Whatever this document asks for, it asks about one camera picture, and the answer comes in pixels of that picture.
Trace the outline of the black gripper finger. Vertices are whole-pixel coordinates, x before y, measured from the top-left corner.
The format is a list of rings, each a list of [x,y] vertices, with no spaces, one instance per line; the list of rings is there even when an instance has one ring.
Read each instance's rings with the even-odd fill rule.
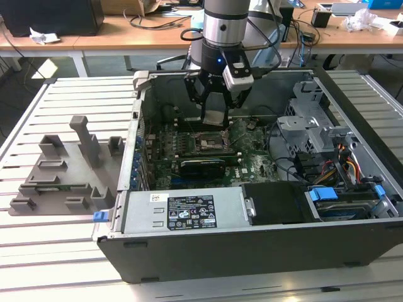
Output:
[[[225,102],[225,110],[224,110],[224,117],[222,120],[222,126],[228,126],[229,125],[229,110],[230,109],[236,109],[236,108],[241,108],[242,105],[244,104],[245,100],[247,99],[249,93],[251,92],[252,88],[250,87],[249,89],[243,90],[238,93],[238,95],[233,99],[231,92],[227,89],[225,85],[223,85],[220,88],[220,93],[224,97],[224,102]]]
[[[198,92],[196,84],[200,83],[203,91]],[[207,124],[206,116],[206,101],[209,95],[209,78],[206,72],[187,72],[184,77],[184,84],[188,93],[189,99],[201,107],[200,119],[202,123]]]

